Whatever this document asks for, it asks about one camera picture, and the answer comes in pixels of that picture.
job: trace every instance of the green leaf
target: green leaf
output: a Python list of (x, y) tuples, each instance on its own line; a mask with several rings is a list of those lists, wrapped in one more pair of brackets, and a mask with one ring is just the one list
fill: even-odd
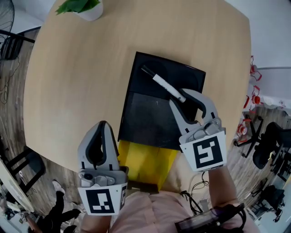
[(79, 12), (84, 12), (86, 10), (91, 10), (95, 6), (97, 6), (100, 2), (98, 0), (88, 0), (83, 9)]
[(68, 1), (68, 8), (74, 12), (81, 12), (86, 3), (90, 0), (70, 0)]
[(61, 13), (68, 12), (68, 1), (65, 1), (62, 5), (59, 6), (59, 8), (56, 10), (57, 15)]
[(88, 2), (90, 1), (92, 0), (67, 0), (62, 5), (59, 6), (59, 8), (56, 10), (56, 13), (57, 15), (61, 13), (65, 13), (65, 12), (80, 13), (84, 9), (84, 7), (88, 5)]

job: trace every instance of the potted plant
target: potted plant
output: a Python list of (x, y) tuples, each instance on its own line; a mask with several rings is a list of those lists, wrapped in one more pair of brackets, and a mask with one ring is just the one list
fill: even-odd
[(75, 12), (81, 18), (93, 21), (103, 13), (102, 0), (66, 0), (56, 10), (57, 15), (66, 12)]

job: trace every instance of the wooden table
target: wooden table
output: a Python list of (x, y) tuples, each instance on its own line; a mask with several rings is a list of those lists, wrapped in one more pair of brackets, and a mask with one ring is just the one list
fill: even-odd
[(27, 198), (26, 194), (19, 187), (13, 176), (10, 174), (2, 160), (0, 159), (0, 180), (4, 183), (6, 189), (15, 198), (26, 211), (34, 212), (34, 208)]
[(24, 93), (26, 144), (78, 171), (85, 133), (107, 120), (117, 138), (136, 51), (206, 72), (210, 97), (235, 134), (250, 70), (249, 20), (223, 0), (104, 0), (104, 14), (88, 22), (74, 13), (42, 26), (29, 62)]

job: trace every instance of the fan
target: fan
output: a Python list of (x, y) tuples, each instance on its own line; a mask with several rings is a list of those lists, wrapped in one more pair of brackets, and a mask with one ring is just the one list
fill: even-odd
[[(10, 32), (14, 21), (14, 5), (12, 0), (0, 0), (0, 29)], [(7, 35), (0, 35), (0, 49)]]

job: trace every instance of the black tray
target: black tray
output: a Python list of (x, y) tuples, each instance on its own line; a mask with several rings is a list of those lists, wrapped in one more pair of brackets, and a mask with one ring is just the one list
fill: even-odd
[[(171, 94), (140, 68), (146, 65), (174, 88), (202, 93), (206, 73), (162, 57), (137, 52), (131, 70), (118, 140), (180, 150), (181, 133), (172, 114)], [(189, 110), (195, 118), (197, 108)]]

